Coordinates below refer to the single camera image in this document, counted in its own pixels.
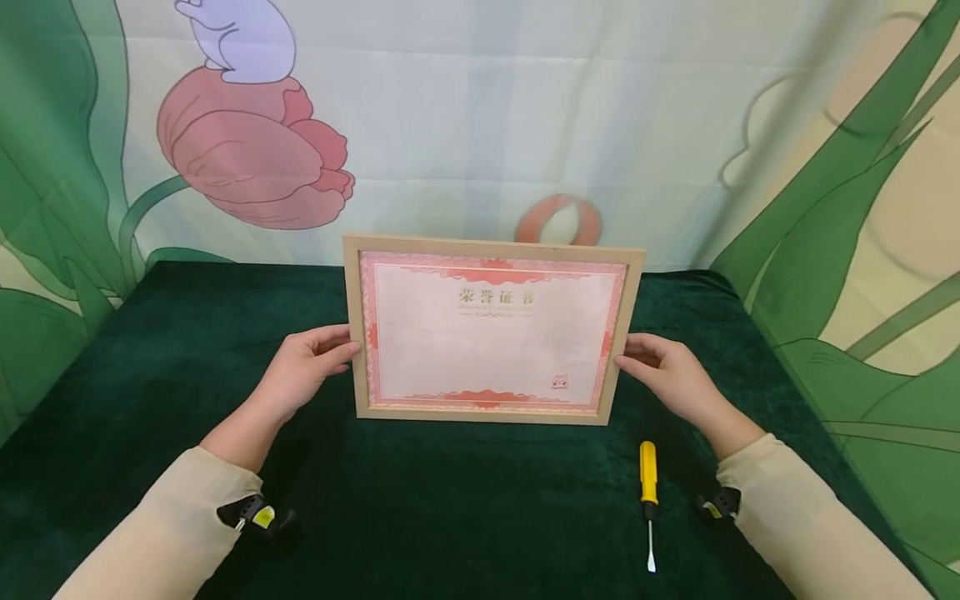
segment picture frame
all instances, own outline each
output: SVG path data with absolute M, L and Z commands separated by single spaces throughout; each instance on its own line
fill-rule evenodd
M 609 422 L 644 250 L 343 244 L 359 419 Z

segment hand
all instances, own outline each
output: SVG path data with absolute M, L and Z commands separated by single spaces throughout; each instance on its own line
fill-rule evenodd
M 268 408 L 286 422 L 312 398 L 330 375 L 345 372 L 359 351 L 346 324 L 317 327 L 288 335 L 250 402 Z
M 688 421 L 723 460 L 765 432 L 720 394 L 689 348 L 651 333 L 627 336 L 616 366 L 639 379 L 675 415 Z
M 652 333 L 627 336 L 625 356 L 616 366 L 639 379 L 681 419 L 694 425 L 727 404 L 690 348 Z

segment left hand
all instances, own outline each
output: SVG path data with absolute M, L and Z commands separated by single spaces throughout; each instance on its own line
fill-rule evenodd
M 360 350 L 360 344 L 351 342 L 349 336 L 346 324 L 288 335 L 250 400 L 287 421 L 310 401 L 325 379 L 348 369 L 346 362 Z

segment beige sleeve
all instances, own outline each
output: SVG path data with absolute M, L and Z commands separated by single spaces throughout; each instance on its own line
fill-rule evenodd
M 260 491 L 260 478 L 206 450 L 187 450 L 63 584 L 55 600 L 193 598 L 239 532 L 217 508 Z
M 736 526 L 798 598 L 930 598 L 797 454 L 766 435 L 720 463 Z

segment finger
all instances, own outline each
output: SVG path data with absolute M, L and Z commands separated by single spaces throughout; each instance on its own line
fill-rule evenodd
M 651 367 L 650 365 L 646 365 L 629 356 L 617 356 L 613 359 L 613 362 L 622 371 L 632 375 L 633 378 L 638 379 L 648 388 L 653 387 L 655 380 L 660 375 L 660 371 L 658 369 Z
M 348 342 L 321 354 L 314 360 L 317 361 L 318 367 L 324 372 L 333 372 L 334 369 L 353 358 L 359 351 L 359 342 Z
M 333 338 L 332 340 L 330 340 L 329 342 L 324 342 L 323 344 L 320 344 L 318 347 L 313 348 L 314 354 L 318 356 L 321 354 L 326 354 L 327 352 L 330 352 L 334 348 L 338 346 L 342 346 L 343 344 L 346 344 L 349 341 L 350 341 L 349 335 L 339 335 Z
M 325 325 L 323 327 L 316 327 L 314 329 L 307 329 L 306 331 L 301 331 L 300 333 L 295 333 L 294 337 L 310 346 L 314 350 L 320 348 L 323 344 L 330 342 L 336 338 L 349 336 L 350 326 L 346 323 L 336 324 L 336 325 Z
M 650 367 L 653 367 L 654 369 L 659 369 L 659 368 L 660 368 L 660 363 L 662 362 L 657 356 L 655 356 L 655 355 L 653 355 L 653 354 L 648 354 L 648 353 L 646 353 L 646 352 L 633 353 L 633 352 L 629 352 L 629 351 L 628 351 L 628 352 L 625 352 L 624 354 L 625 354 L 628 358 L 633 358 L 634 360 L 638 360 L 638 361 L 640 361 L 641 363 L 643 363 L 644 365 L 649 365 Z
M 653 333 L 631 333 L 627 336 L 627 353 L 652 354 L 663 358 L 674 344 L 676 342 Z

